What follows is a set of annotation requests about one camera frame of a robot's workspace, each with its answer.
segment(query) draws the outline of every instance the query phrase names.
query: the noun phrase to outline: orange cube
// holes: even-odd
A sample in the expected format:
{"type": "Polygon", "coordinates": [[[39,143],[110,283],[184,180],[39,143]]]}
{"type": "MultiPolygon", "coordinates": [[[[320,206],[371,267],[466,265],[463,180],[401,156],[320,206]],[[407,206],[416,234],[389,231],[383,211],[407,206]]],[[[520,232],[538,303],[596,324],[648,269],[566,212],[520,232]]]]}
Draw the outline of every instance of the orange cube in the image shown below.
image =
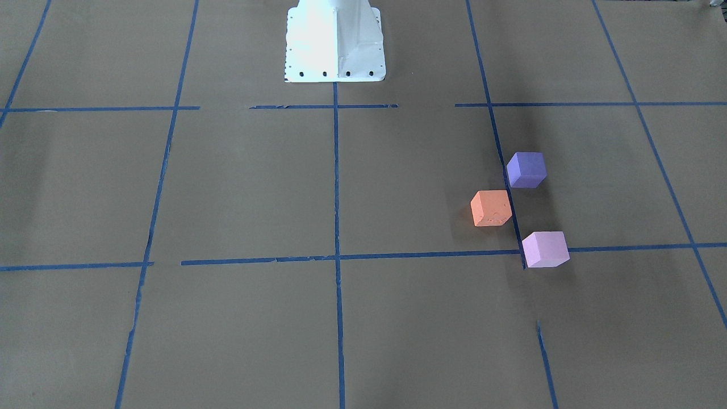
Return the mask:
{"type": "Polygon", "coordinates": [[[504,190],[480,190],[470,205],[475,226],[502,226],[513,216],[504,190]]]}

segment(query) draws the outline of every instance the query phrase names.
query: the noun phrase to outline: blue tape line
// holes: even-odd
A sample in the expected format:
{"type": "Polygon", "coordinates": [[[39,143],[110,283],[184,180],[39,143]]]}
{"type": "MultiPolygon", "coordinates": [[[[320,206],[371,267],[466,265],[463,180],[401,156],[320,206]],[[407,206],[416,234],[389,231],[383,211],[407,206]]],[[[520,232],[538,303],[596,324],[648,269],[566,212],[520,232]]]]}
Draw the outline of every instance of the blue tape line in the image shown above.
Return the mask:
{"type": "Polygon", "coordinates": [[[538,343],[540,343],[540,354],[543,357],[543,366],[545,367],[545,376],[547,378],[547,387],[550,390],[550,401],[553,402],[553,409],[558,409],[558,397],[555,396],[555,384],[553,383],[553,375],[550,372],[550,361],[547,358],[547,350],[545,349],[545,341],[543,341],[543,332],[540,327],[540,321],[538,325],[538,343]]]}
{"type": "MultiPolygon", "coordinates": [[[[199,106],[180,106],[180,111],[197,111],[199,106]]],[[[173,106],[82,106],[56,108],[11,108],[8,112],[107,112],[107,111],[173,111],[173,106]]]]}
{"type": "Polygon", "coordinates": [[[717,247],[727,247],[727,243],[696,243],[695,244],[698,248],[717,248],[717,247]]]}
{"type": "Polygon", "coordinates": [[[596,102],[596,103],[456,103],[454,106],[457,108],[486,108],[488,106],[494,107],[528,107],[528,106],[633,106],[634,103],[610,103],[610,102],[596,102]]]}
{"type": "Polygon", "coordinates": [[[333,105],[255,105],[250,109],[333,109],[333,105]]]}
{"type": "Polygon", "coordinates": [[[38,23],[38,28],[36,29],[36,35],[33,36],[33,41],[31,41],[31,46],[28,48],[28,53],[25,54],[25,59],[23,60],[23,64],[20,66],[20,71],[17,73],[17,77],[15,78],[15,83],[12,85],[12,90],[10,91],[10,96],[7,98],[7,102],[5,103],[5,110],[2,113],[2,116],[0,116],[0,128],[2,128],[2,125],[5,123],[5,118],[7,117],[8,110],[10,109],[10,106],[12,106],[12,101],[15,99],[15,93],[17,92],[17,88],[20,86],[20,80],[23,79],[23,74],[25,73],[25,68],[28,67],[28,61],[31,60],[31,55],[33,54],[33,50],[36,48],[36,43],[38,42],[38,37],[41,35],[41,31],[43,30],[43,24],[45,24],[46,16],[48,15],[48,10],[50,9],[50,2],[51,0],[46,1],[46,6],[43,9],[43,15],[41,16],[41,20],[38,23]]]}
{"type": "Polygon", "coordinates": [[[334,255],[305,255],[299,257],[259,257],[259,258],[217,258],[211,260],[184,260],[182,266],[211,266],[220,264],[258,264],[291,263],[295,261],[331,261],[334,255]]]}
{"type": "Polygon", "coordinates": [[[702,276],[704,276],[704,280],[707,282],[707,287],[710,289],[710,293],[712,294],[712,300],[714,300],[715,305],[717,306],[717,311],[719,311],[719,313],[720,313],[720,317],[722,318],[722,323],[724,324],[725,328],[727,328],[727,314],[725,314],[725,309],[722,307],[720,298],[717,296],[717,290],[715,289],[715,286],[712,283],[710,274],[707,272],[707,267],[704,265],[704,261],[702,260],[702,255],[699,253],[699,250],[697,249],[696,245],[692,247],[692,251],[694,251],[694,256],[696,256],[696,261],[697,261],[697,263],[699,263],[699,268],[702,270],[702,276]]]}
{"type": "Polygon", "coordinates": [[[333,151],[334,151],[334,214],[335,214],[335,260],[336,260],[336,315],[338,326],[338,403],[346,408],[346,377],[343,356],[343,297],[341,294],[341,237],[340,237],[340,172],[338,145],[338,83],[333,83],[333,151]]]}
{"type": "Polygon", "coordinates": [[[490,88],[487,85],[487,75],[485,74],[485,65],[482,62],[482,54],[480,52],[480,41],[477,38],[477,30],[475,30],[475,20],[472,17],[472,7],[470,0],[465,0],[467,3],[467,16],[470,18],[470,29],[472,30],[472,40],[475,42],[475,51],[477,52],[477,61],[480,65],[480,75],[482,76],[482,86],[485,89],[485,99],[487,99],[487,108],[490,113],[490,122],[492,123],[492,133],[495,137],[495,146],[497,147],[497,156],[499,156],[500,164],[502,165],[502,178],[505,182],[505,190],[507,191],[507,199],[510,201],[510,208],[513,210],[513,227],[515,228],[515,237],[518,239],[518,248],[520,249],[520,258],[523,263],[523,269],[527,268],[525,261],[525,251],[523,250],[523,237],[520,235],[520,226],[518,225],[518,217],[515,214],[515,202],[513,201],[513,193],[510,191],[510,181],[507,177],[507,165],[505,164],[505,157],[502,154],[502,145],[499,140],[499,133],[497,132],[497,122],[495,121],[495,111],[492,108],[492,99],[490,98],[490,88]]]}
{"type": "MultiPolygon", "coordinates": [[[[594,253],[611,251],[648,251],[669,249],[691,249],[692,247],[711,248],[727,247],[725,243],[696,243],[694,246],[685,244],[675,245],[633,245],[633,246],[601,246],[601,247],[570,247],[570,253],[594,253]]],[[[436,257],[474,257],[479,255],[519,255],[520,250],[472,250],[472,251],[436,251],[424,253],[372,253],[372,254],[344,254],[339,255],[341,260],[374,260],[380,258],[436,258],[436,257]]],[[[209,260],[184,260],[182,266],[208,266],[217,264],[255,264],[255,263],[291,263],[296,261],[333,261],[336,255],[301,255],[293,257],[260,257],[260,258],[213,258],[209,260]]]]}
{"type": "Polygon", "coordinates": [[[124,387],[126,386],[126,375],[129,372],[129,361],[131,359],[132,347],[134,346],[134,335],[136,334],[136,327],[139,321],[139,310],[141,307],[142,300],[142,287],[146,280],[146,272],[151,254],[151,245],[154,240],[154,230],[156,228],[156,219],[159,214],[159,203],[161,202],[161,192],[164,188],[164,178],[166,177],[166,167],[169,163],[169,151],[172,147],[172,137],[174,136],[174,126],[177,121],[177,112],[180,106],[180,100],[182,99],[182,88],[184,86],[185,73],[187,71],[187,61],[189,60],[189,53],[192,47],[192,37],[194,35],[194,26],[197,20],[197,11],[199,9],[199,0],[194,1],[194,10],[192,11],[192,21],[189,27],[189,34],[187,36],[187,47],[185,48],[184,58],[182,59],[182,70],[180,72],[179,83],[177,84],[177,97],[174,99],[174,110],[172,110],[172,119],[169,122],[169,133],[166,136],[166,146],[164,147],[164,159],[161,162],[161,172],[159,173],[159,183],[156,187],[156,198],[154,199],[154,208],[151,213],[151,223],[149,224],[149,239],[144,249],[144,261],[139,274],[139,286],[137,287],[136,302],[134,304],[134,321],[132,329],[129,331],[129,339],[126,342],[126,354],[124,355],[124,365],[121,368],[121,378],[119,379],[119,391],[116,395],[115,409],[121,409],[121,401],[124,398],[124,387]]]}
{"type": "Polygon", "coordinates": [[[398,107],[399,107],[399,105],[395,104],[395,103],[338,105],[339,109],[383,109],[383,108],[398,108],[398,107]]]}
{"type": "Polygon", "coordinates": [[[569,247],[570,253],[593,253],[598,251],[634,251],[634,250],[668,250],[691,248],[691,244],[684,245],[636,245],[636,246],[603,246],[603,247],[569,247]]]}
{"type": "Polygon", "coordinates": [[[707,286],[709,287],[710,292],[712,293],[712,299],[714,300],[715,305],[717,306],[717,310],[720,313],[720,316],[722,318],[722,323],[724,324],[725,328],[727,328],[727,315],[725,314],[724,308],[722,307],[722,303],[720,302],[720,299],[717,295],[717,291],[715,290],[714,285],[712,285],[712,279],[710,279],[710,275],[707,272],[707,268],[704,266],[704,263],[702,262],[702,256],[699,254],[699,248],[697,247],[697,245],[694,241],[694,236],[692,236],[691,230],[689,229],[689,225],[687,224],[687,221],[686,221],[686,217],[684,216],[684,212],[682,211],[682,208],[679,205],[679,200],[677,199],[677,195],[674,191],[674,188],[672,187],[672,183],[669,180],[669,176],[667,175],[667,170],[664,167],[662,158],[659,156],[659,152],[656,149],[656,144],[654,143],[654,139],[651,136],[651,131],[649,130],[648,125],[646,124],[646,119],[644,118],[643,112],[641,111],[641,107],[639,106],[639,103],[636,99],[636,94],[634,93],[634,90],[631,87],[631,82],[629,81],[629,78],[626,75],[626,70],[624,69],[624,66],[621,62],[619,53],[616,51],[616,46],[614,45],[614,42],[611,39],[611,34],[608,32],[608,28],[606,27],[606,22],[603,20],[603,16],[601,15],[601,10],[598,8],[598,5],[596,4],[595,0],[591,0],[591,4],[593,4],[595,13],[598,16],[598,21],[601,22],[601,27],[603,28],[603,32],[606,35],[606,39],[608,40],[608,45],[611,46],[611,51],[614,53],[614,57],[616,58],[616,63],[618,64],[619,70],[621,71],[621,75],[624,77],[624,81],[626,82],[626,88],[628,88],[629,94],[631,94],[631,99],[634,101],[634,104],[636,105],[636,111],[638,112],[639,119],[641,120],[641,125],[643,126],[643,130],[644,130],[644,132],[646,132],[646,137],[648,138],[648,143],[651,146],[652,152],[654,152],[654,158],[656,158],[656,163],[659,165],[659,170],[661,170],[661,172],[662,172],[662,177],[664,178],[664,182],[667,184],[667,187],[669,189],[669,194],[672,197],[672,201],[674,201],[674,206],[677,209],[677,213],[679,214],[679,218],[681,219],[682,225],[684,227],[684,231],[686,232],[686,235],[689,238],[689,243],[692,246],[692,249],[694,251],[694,255],[696,256],[697,262],[699,263],[699,268],[702,270],[702,275],[704,275],[704,280],[707,282],[707,286]]]}
{"type": "Polygon", "coordinates": [[[584,103],[456,103],[457,108],[494,107],[529,107],[529,106],[727,106],[727,102],[694,101],[694,102],[584,102],[584,103]]]}
{"type": "MultiPolygon", "coordinates": [[[[382,109],[398,108],[399,105],[391,104],[361,104],[361,105],[338,105],[338,109],[382,109]]],[[[255,105],[250,109],[334,109],[333,105],[255,105]]]]}
{"type": "Polygon", "coordinates": [[[341,260],[371,260],[377,258],[431,258],[431,257],[471,257],[475,255],[512,255],[520,254],[520,250],[475,250],[475,251],[439,251],[428,253],[382,253],[382,254],[348,254],[341,260]]]}
{"type": "Polygon", "coordinates": [[[52,270],[87,270],[141,267],[143,263],[83,263],[83,264],[43,264],[35,266],[0,266],[0,271],[52,271],[52,270]]]}
{"type": "Polygon", "coordinates": [[[639,102],[641,106],[727,106],[727,102],[720,101],[695,101],[695,102],[639,102]]]}

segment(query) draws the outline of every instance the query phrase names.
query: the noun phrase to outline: blue-purple cube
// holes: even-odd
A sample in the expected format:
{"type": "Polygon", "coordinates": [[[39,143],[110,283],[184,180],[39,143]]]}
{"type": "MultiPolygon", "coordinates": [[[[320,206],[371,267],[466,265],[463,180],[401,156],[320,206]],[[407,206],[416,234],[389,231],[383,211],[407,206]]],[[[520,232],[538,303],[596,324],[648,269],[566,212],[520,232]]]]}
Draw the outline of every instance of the blue-purple cube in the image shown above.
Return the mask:
{"type": "Polygon", "coordinates": [[[547,176],[540,152],[518,152],[507,164],[511,188],[536,188],[547,176]]]}

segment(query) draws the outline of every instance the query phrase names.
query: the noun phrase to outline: lavender cube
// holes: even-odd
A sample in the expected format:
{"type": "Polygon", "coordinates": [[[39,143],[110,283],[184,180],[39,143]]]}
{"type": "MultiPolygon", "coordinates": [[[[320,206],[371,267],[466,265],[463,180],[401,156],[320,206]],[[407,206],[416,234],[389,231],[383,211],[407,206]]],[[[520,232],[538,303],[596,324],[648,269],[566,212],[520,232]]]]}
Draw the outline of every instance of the lavender cube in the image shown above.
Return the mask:
{"type": "Polygon", "coordinates": [[[562,231],[535,231],[523,240],[523,250],[530,268],[557,267],[571,259],[562,231]]]}
{"type": "Polygon", "coordinates": [[[547,176],[540,152],[518,152],[507,164],[507,178],[512,188],[536,188],[547,176]]]}

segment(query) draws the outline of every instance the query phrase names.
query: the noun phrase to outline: cube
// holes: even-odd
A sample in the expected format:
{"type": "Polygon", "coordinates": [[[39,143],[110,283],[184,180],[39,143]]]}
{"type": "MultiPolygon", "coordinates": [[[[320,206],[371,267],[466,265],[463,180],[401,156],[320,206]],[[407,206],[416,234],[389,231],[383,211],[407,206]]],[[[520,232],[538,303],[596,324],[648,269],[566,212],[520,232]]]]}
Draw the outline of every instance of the cube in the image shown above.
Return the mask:
{"type": "Polygon", "coordinates": [[[482,190],[470,202],[475,226],[502,226],[513,216],[507,191],[482,190]]]}
{"type": "Polygon", "coordinates": [[[547,176],[540,152],[518,152],[507,164],[507,179],[512,188],[536,188],[547,176]]]}
{"type": "Polygon", "coordinates": [[[557,267],[571,259],[562,231],[535,231],[523,240],[528,267],[557,267]]]}

